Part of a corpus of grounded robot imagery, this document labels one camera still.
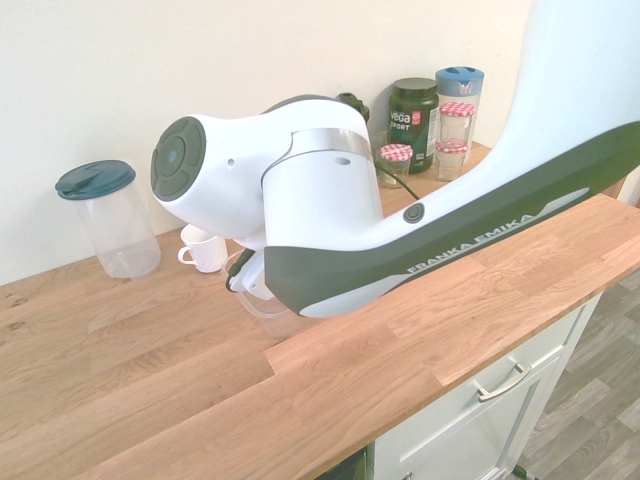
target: vinyl floor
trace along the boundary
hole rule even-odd
[[[540,480],[640,480],[640,270],[603,294],[518,463]]]

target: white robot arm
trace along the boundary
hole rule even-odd
[[[154,152],[153,191],[176,216],[256,250],[249,283],[263,275],[262,295],[309,317],[356,310],[640,165],[638,24],[635,0],[535,2],[495,148],[386,219],[364,120],[317,97],[176,121]]]

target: dark green supplement container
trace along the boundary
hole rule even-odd
[[[389,143],[411,145],[409,173],[424,172],[433,163],[438,95],[428,78],[403,78],[393,84],[389,99]]]

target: white wall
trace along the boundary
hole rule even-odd
[[[181,225],[151,194],[159,135],[190,113],[254,115],[350,91],[373,110],[409,76],[486,73],[475,139],[506,120],[531,0],[0,2],[0,284],[93,255],[57,179],[121,159],[156,233]]]

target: metal drawer handle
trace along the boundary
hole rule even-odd
[[[493,392],[487,392],[487,390],[485,390],[484,387],[479,386],[478,387],[478,393],[480,394],[480,397],[478,398],[478,400],[480,401],[480,403],[486,402],[488,400],[492,400],[492,399],[494,399],[496,397],[499,397],[503,393],[508,392],[513,387],[515,387],[520,382],[522,382],[525,378],[527,378],[527,375],[529,375],[529,373],[531,372],[531,368],[532,368],[531,366],[523,367],[519,363],[516,363],[516,370],[518,370],[518,372],[520,372],[520,375],[518,375],[516,378],[511,380],[506,385],[503,385],[502,387],[494,390]]]

